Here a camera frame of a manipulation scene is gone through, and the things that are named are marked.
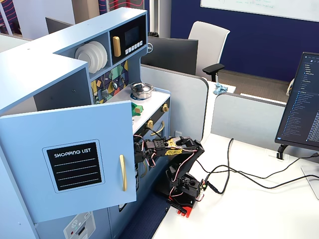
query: computer monitor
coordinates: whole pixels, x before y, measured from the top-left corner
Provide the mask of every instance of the computer monitor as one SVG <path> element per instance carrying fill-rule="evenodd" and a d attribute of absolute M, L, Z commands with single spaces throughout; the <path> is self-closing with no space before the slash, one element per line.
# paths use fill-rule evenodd
<path fill-rule="evenodd" d="M 48 27 L 49 34 L 54 33 L 56 31 L 59 31 L 59 30 L 62 30 L 62 29 L 65 29 L 69 26 L 72 26 L 72 24 L 58 21 L 58 20 L 55 20 L 55 19 L 52 19 L 49 17 L 46 17 L 45 21 L 46 21 L 46 25 Z"/>
<path fill-rule="evenodd" d="M 319 151 L 319 54 L 303 53 L 275 142 Z"/>
<path fill-rule="evenodd" d="M 149 37 L 149 43 L 142 64 L 195 75 L 198 40 Z"/>

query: whiteboard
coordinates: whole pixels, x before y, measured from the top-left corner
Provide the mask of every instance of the whiteboard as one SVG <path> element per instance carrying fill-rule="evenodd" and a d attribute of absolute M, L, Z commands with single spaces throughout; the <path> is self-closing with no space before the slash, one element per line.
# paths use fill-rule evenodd
<path fill-rule="evenodd" d="M 200 6 L 319 21 L 319 0 L 201 0 Z"/>

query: cabinet door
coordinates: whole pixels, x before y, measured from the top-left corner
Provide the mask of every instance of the cabinet door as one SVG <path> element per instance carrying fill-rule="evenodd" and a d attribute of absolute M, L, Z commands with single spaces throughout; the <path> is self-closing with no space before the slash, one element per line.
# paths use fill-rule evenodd
<path fill-rule="evenodd" d="M 1 117 L 0 145 L 34 223 L 136 200 L 130 102 Z"/>

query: white plate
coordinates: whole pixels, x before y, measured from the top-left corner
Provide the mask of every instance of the white plate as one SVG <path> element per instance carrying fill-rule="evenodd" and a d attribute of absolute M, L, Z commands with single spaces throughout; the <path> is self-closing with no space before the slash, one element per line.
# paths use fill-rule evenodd
<path fill-rule="evenodd" d="M 106 52 L 105 47 L 98 41 L 91 41 L 90 43 L 96 45 L 100 49 L 103 59 L 102 68 L 104 68 L 108 62 L 108 53 Z"/>
<path fill-rule="evenodd" d="M 101 53 L 100 49 L 96 45 L 91 44 L 91 43 L 88 43 L 86 45 L 91 47 L 93 49 L 93 51 L 95 52 L 95 54 L 97 55 L 97 57 L 98 57 L 98 65 L 99 65 L 98 71 L 99 71 L 102 68 L 102 63 L 103 63 L 102 53 Z"/>
<path fill-rule="evenodd" d="M 89 72 L 96 73 L 99 67 L 99 59 L 95 51 L 85 44 L 84 46 L 79 47 L 75 52 L 75 58 L 86 61 L 89 64 Z"/>

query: chair armrest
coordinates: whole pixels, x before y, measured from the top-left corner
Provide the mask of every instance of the chair armrest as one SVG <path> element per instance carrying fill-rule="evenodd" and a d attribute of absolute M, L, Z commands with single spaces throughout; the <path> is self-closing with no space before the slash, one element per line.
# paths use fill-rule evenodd
<path fill-rule="evenodd" d="M 214 64 L 211 66 L 207 66 L 206 68 L 203 69 L 203 72 L 205 72 L 207 75 L 213 76 L 216 75 L 218 71 L 221 69 L 224 69 L 225 66 L 223 64 Z"/>

